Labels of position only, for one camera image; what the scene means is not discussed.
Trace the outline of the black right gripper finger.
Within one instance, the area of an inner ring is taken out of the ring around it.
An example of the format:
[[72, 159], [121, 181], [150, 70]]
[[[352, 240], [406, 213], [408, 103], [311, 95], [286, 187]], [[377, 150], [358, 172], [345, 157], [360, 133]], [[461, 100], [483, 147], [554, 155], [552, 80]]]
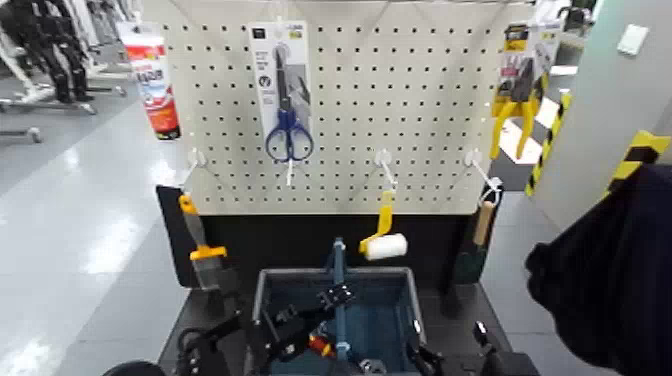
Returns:
[[413, 363], [427, 362], [426, 343], [421, 339], [421, 325], [418, 319], [411, 320], [410, 334], [407, 339], [407, 357]]

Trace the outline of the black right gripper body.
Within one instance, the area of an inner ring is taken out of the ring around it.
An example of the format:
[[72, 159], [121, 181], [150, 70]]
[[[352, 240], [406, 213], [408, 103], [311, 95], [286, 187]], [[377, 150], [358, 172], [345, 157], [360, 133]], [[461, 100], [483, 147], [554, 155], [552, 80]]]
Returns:
[[417, 368], [423, 376], [444, 376], [444, 357], [424, 346], [417, 350]]

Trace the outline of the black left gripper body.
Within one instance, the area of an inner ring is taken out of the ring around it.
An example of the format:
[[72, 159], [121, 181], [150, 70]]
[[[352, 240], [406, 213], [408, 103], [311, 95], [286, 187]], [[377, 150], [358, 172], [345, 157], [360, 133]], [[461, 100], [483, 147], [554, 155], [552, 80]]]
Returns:
[[254, 365], [289, 361], [308, 347], [309, 334], [323, 320], [319, 307], [299, 309], [292, 304], [277, 312], [262, 310], [249, 327], [249, 348]]

